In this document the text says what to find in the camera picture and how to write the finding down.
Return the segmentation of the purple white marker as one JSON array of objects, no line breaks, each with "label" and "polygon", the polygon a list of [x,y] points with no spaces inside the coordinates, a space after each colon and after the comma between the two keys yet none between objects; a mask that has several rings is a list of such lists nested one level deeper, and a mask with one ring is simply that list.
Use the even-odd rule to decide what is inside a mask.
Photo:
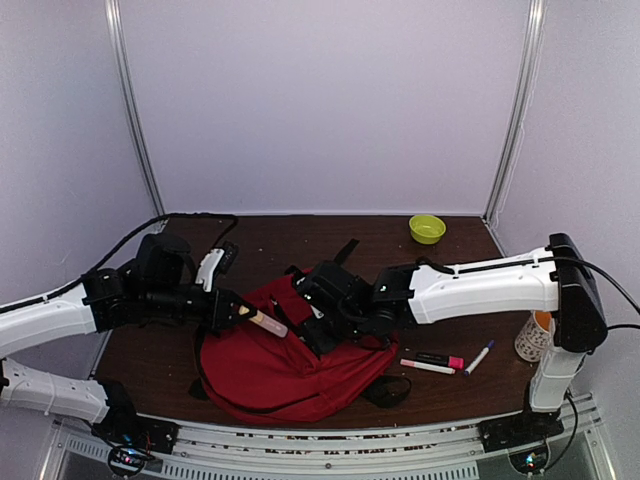
[{"label": "purple white marker", "polygon": [[478,355],[465,367],[463,371],[463,375],[465,377],[469,376],[477,366],[484,360],[484,358],[488,355],[491,349],[494,347],[495,341],[491,340],[479,353]]}]

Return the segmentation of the red backpack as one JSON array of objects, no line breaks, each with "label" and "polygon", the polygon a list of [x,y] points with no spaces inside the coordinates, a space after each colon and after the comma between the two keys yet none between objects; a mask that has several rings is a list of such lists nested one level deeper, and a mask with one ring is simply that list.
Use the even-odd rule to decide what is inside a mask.
[{"label": "red backpack", "polygon": [[[343,265],[357,244],[350,240],[331,260],[341,258]],[[220,334],[198,328],[194,355],[199,379],[191,393],[251,424],[317,422],[358,398],[379,408],[404,401],[410,380],[386,372],[399,350],[399,330],[384,338],[348,339],[326,355],[315,355],[300,325],[319,316],[294,290],[288,269],[243,297],[284,324],[287,335],[278,338],[249,320]]]}]

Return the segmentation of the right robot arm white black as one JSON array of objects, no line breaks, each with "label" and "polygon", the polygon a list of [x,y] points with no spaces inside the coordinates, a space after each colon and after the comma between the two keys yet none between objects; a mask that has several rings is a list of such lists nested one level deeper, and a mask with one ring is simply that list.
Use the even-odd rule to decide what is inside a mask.
[{"label": "right robot arm white black", "polygon": [[340,340],[388,337],[401,329],[472,315],[540,311],[552,316],[551,342],[513,419],[519,440],[535,440],[555,421],[585,356],[608,336],[593,265],[572,239],[553,234],[545,247],[475,263],[439,265],[427,258],[383,269],[374,283],[343,260],[308,271],[288,269],[292,286]]}]

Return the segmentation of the beige highlighter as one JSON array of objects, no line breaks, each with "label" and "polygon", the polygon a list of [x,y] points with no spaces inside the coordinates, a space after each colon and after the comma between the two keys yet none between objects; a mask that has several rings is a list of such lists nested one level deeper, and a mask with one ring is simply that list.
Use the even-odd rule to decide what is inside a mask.
[{"label": "beige highlighter", "polygon": [[276,321],[260,310],[257,310],[254,314],[251,314],[251,310],[249,308],[241,306],[238,313],[240,315],[248,315],[249,321],[253,322],[255,325],[275,335],[278,338],[284,338],[288,333],[288,328],[284,324]]}]

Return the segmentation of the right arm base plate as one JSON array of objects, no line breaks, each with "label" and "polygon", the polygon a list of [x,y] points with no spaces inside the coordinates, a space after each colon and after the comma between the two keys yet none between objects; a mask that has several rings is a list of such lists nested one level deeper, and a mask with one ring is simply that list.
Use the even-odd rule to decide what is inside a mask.
[{"label": "right arm base plate", "polygon": [[531,419],[523,415],[484,420],[478,432],[486,453],[512,449],[545,440],[564,432],[560,420]]}]

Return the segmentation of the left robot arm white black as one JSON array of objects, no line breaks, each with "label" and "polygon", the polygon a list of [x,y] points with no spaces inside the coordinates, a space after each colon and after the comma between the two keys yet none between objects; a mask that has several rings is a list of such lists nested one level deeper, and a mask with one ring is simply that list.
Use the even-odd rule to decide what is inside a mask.
[{"label": "left robot arm white black", "polygon": [[34,370],[12,354],[49,341],[103,333],[126,325],[197,324],[219,333],[256,315],[235,292],[216,287],[237,253],[231,243],[194,263],[188,242],[147,234],[136,256],[118,269],[94,269],[56,292],[1,309],[1,404],[105,426],[123,444],[137,442],[144,424],[117,382],[77,380]]}]

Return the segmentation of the pink black highlighter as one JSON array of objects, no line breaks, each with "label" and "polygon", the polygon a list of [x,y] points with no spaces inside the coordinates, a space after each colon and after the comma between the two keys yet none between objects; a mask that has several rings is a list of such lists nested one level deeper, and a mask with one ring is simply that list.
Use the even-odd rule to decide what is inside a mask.
[{"label": "pink black highlighter", "polygon": [[454,370],[463,370],[465,368],[464,359],[456,356],[417,352],[415,359],[419,362],[448,367]]}]

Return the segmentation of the pink white marker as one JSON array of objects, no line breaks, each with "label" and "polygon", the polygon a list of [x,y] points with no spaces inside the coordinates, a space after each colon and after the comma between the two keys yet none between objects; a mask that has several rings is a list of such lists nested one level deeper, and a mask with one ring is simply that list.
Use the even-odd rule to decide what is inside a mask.
[{"label": "pink white marker", "polygon": [[422,371],[429,371],[429,372],[434,372],[434,373],[439,373],[444,375],[454,375],[456,373],[456,370],[451,367],[434,365],[430,363],[424,363],[424,362],[419,362],[419,361],[414,361],[409,359],[401,359],[400,365],[408,368],[418,369]]}]

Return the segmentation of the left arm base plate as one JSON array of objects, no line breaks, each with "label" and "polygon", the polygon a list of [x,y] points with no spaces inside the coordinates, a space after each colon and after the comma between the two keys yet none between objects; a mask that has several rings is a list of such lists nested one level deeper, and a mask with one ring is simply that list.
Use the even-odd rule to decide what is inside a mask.
[{"label": "left arm base plate", "polygon": [[113,445],[134,447],[146,454],[171,454],[179,425],[149,417],[136,417],[132,423],[92,424],[91,430],[95,436]]}]

